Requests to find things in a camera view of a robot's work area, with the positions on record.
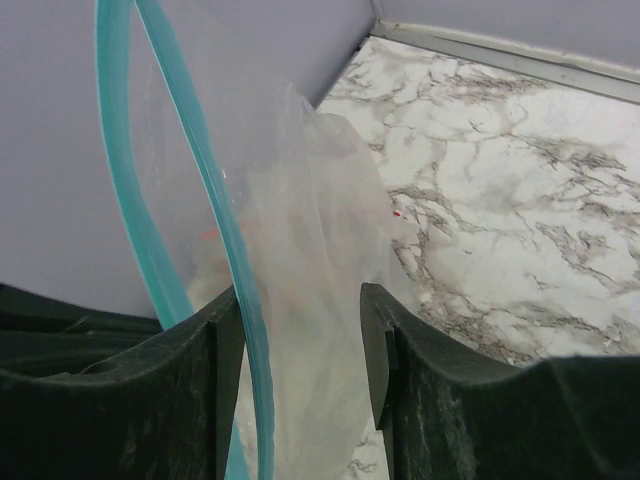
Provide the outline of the blue zip clear bag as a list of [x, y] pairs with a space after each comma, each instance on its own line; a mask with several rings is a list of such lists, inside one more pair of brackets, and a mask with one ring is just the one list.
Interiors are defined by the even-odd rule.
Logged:
[[100, 1], [95, 46], [106, 158], [161, 324], [236, 290], [231, 477], [342, 478], [371, 413], [360, 288], [398, 270], [366, 143], [201, 1]]

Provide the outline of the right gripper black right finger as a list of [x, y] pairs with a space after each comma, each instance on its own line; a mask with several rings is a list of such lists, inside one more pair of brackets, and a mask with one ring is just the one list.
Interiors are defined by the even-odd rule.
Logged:
[[487, 357], [366, 283], [360, 319], [393, 479], [635, 479], [639, 360]]

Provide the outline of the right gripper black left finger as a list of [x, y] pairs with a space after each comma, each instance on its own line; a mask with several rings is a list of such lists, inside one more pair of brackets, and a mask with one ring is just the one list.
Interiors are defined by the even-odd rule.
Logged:
[[5, 479], [241, 479], [244, 333], [233, 290], [151, 318], [1, 289]]

